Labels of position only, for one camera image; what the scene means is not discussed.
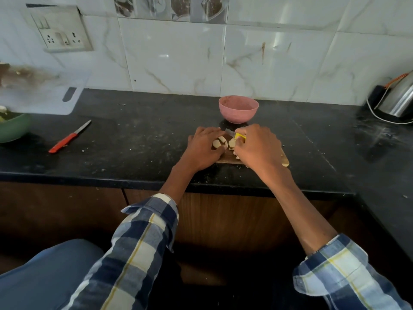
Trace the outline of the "steel electric kettle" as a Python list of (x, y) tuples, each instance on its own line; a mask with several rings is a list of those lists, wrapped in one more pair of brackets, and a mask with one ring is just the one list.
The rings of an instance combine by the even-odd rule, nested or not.
[(413, 107), (413, 70), (386, 85), (383, 100), (376, 109), (400, 119), (406, 115), (410, 107)]

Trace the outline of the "wooden cutting board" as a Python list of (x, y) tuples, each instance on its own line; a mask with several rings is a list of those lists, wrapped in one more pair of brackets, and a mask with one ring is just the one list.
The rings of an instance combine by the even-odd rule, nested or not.
[(245, 165), (241, 160), (235, 159), (235, 156), (232, 152), (233, 150), (230, 150), (228, 148), (228, 141), (231, 140), (232, 137), (230, 135), (228, 135), (227, 133), (225, 133), (224, 137), (227, 140), (227, 142), (222, 146), (226, 146), (227, 149), (226, 149), (225, 153), (217, 161), (217, 163)]

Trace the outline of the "green bowl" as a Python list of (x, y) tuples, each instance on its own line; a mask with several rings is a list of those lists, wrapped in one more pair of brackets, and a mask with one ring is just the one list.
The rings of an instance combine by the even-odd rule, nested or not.
[(0, 105), (0, 144), (18, 140), (26, 135), (31, 123), (31, 114), (15, 113)]

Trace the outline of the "person's right hand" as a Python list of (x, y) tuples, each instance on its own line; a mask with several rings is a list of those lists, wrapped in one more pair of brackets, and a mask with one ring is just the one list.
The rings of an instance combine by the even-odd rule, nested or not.
[(241, 161), (266, 184), (279, 178), (281, 172), (285, 171), (285, 167), (282, 165), (281, 142), (269, 128), (260, 125), (259, 156), (254, 160)]

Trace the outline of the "pink plastic bowl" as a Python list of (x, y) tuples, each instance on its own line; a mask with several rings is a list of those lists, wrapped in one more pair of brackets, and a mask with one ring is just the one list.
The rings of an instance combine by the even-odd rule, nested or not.
[(259, 103), (239, 95), (224, 96), (219, 99), (219, 110), (223, 118), (233, 124), (243, 124), (251, 120), (259, 108)]

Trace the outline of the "person's right forearm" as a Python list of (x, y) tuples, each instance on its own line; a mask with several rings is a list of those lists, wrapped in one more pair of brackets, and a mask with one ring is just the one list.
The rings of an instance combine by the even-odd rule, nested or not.
[(293, 271), (298, 293), (323, 297), (329, 310), (413, 310), (369, 263), (367, 252), (338, 233), (281, 167), (256, 171), (279, 201), (306, 258)]

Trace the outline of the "wall switch socket plate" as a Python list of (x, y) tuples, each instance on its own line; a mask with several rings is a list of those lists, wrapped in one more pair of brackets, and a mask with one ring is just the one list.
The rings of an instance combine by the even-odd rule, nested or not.
[(50, 53), (92, 51), (78, 7), (28, 5), (28, 12)]

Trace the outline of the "red handled knife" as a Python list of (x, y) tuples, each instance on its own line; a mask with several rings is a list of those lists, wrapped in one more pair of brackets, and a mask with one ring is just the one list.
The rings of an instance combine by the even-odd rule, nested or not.
[(92, 120), (88, 120), (85, 124), (83, 124), (80, 128), (75, 130), (73, 133), (69, 134), (66, 136), (64, 139), (60, 140), (56, 145), (54, 145), (49, 151), (49, 154), (55, 154), (58, 151), (60, 151), (62, 148), (67, 146), (72, 140), (74, 140), (84, 129), (86, 129), (90, 124)]

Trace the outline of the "person's left hand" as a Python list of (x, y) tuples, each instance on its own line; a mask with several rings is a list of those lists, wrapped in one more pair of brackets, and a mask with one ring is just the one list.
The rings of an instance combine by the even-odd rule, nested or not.
[(194, 135), (189, 136), (187, 148), (176, 164), (177, 168), (182, 173), (194, 175), (217, 162), (208, 159), (208, 151), (212, 149), (213, 141), (224, 134), (225, 131), (218, 127), (198, 127)]

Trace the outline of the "white plastic cutting board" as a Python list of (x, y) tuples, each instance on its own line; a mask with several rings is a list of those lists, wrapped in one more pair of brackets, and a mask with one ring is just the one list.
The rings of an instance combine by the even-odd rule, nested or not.
[(0, 112), (70, 114), (90, 72), (0, 63)]

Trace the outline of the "wooden cabinet front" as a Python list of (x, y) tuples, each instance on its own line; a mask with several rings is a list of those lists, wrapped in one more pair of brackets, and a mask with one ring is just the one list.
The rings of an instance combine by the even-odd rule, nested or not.
[[(102, 250), (126, 217), (121, 210), (156, 191), (0, 182), (0, 253), (29, 257), (72, 239)], [(175, 240), (194, 250), (265, 252), (292, 227), (275, 198), (186, 192)]]

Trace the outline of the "person's blue trouser leg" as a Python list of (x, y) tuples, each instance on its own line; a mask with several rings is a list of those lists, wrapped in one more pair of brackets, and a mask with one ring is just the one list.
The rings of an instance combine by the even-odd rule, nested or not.
[(84, 239), (42, 250), (0, 275), (0, 310), (61, 310), (103, 255), (100, 247)]

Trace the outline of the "person's left forearm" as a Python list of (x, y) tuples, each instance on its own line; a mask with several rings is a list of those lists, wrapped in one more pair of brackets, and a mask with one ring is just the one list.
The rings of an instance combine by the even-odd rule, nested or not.
[(178, 226), (178, 197), (195, 170), (179, 161), (151, 197), (122, 210), (111, 248), (91, 267), (62, 310), (146, 310)]

